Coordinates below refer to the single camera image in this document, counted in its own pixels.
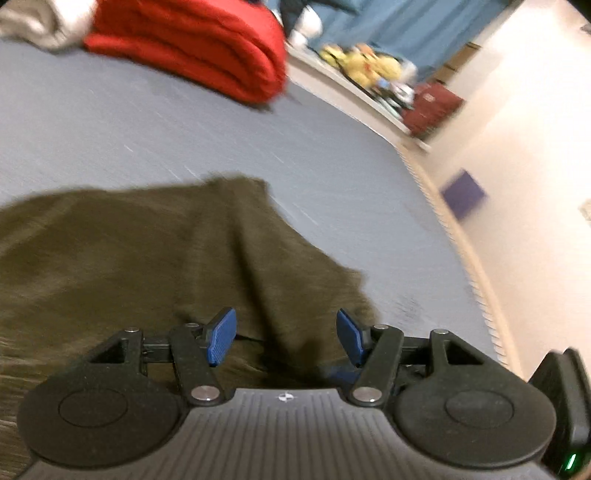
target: yellow stuffed toy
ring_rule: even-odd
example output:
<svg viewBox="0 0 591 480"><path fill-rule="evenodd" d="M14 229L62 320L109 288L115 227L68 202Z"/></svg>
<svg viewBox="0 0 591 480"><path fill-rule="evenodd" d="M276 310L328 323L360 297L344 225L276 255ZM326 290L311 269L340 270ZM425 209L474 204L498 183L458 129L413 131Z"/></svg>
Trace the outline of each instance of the yellow stuffed toy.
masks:
<svg viewBox="0 0 591 480"><path fill-rule="evenodd" d="M338 69L343 65L347 55L338 45L325 45L319 52L320 58L331 67Z"/></svg>
<svg viewBox="0 0 591 480"><path fill-rule="evenodd" d="M367 45L360 44L353 48L346 56L343 70L355 83L365 89L371 88L379 79L374 69L377 61L374 51Z"/></svg>
<svg viewBox="0 0 591 480"><path fill-rule="evenodd" d="M395 58L376 54L365 43L355 45L348 53L338 45L325 45L320 50L320 58L336 69L343 69L351 80L365 89L374 87L380 78L391 82L402 75Z"/></svg>
<svg viewBox="0 0 591 480"><path fill-rule="evenodd" d="M398 80L402 75L402 67L398 60L387 55L378 55L374 63L375 72L389 82Z"/></svg>

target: metal screw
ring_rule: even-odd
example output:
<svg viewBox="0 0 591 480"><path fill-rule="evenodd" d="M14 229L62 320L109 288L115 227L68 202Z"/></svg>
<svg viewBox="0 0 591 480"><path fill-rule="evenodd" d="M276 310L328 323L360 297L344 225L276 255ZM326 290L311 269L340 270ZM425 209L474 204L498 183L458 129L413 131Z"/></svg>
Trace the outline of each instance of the metal screw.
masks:
<svg viewBox="0 0 591 480"><path fill-rule="evenodd" d="M359 387L353 390L353 398L366 403L373 403L382 398L382 393L377 388Z"/></svg>
<svg viewBox="0 0 591 480"><path fill-rule="evenodd" d="M213 401L220 396L220 391L213 385L200 385L191 390L191 396L195 400Z"/></svg>

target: logo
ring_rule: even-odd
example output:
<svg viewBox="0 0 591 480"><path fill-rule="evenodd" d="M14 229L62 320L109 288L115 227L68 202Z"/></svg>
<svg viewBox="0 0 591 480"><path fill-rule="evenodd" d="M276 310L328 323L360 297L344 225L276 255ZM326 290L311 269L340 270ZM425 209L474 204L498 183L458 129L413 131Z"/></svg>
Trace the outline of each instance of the logo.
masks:
<svg viewBox="0 0 591 480"><path fill-rule="evenodd" d="M295 397L291 393L285 392L285 393L282 393L281 395L279 395L277 398L279 398L280 401L287 403L287 402L293 400Z"/></svg>

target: folded red blanket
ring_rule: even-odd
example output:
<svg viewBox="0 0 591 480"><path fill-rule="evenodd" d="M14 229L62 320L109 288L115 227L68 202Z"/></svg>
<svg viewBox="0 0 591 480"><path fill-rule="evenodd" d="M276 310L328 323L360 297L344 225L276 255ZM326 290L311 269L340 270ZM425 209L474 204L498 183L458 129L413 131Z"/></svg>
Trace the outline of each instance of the folded red blanket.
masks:
<svg viewBox="0 0 591 480"><path fill-rule="evenodd" d="M285 84L283 30L267 7L245 0L100 0L85 45L241 102L266 102Z"/></svg>

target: brown towel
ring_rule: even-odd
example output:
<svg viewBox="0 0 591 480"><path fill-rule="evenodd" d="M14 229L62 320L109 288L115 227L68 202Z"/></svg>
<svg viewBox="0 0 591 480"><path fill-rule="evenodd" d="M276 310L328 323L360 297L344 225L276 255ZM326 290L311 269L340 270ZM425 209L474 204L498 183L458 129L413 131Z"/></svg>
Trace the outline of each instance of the brown towel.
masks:
<svg viewBox="0 0 591 480"><path fill-rule="evenodd" d="M216 369L230 387L322 382L344 354L335 315L374 319L361 276L310 245L260 180L35 197L0 212L0 479L27 461L23 394L126 326L165 333L224 306L238 334Z"/></svg>

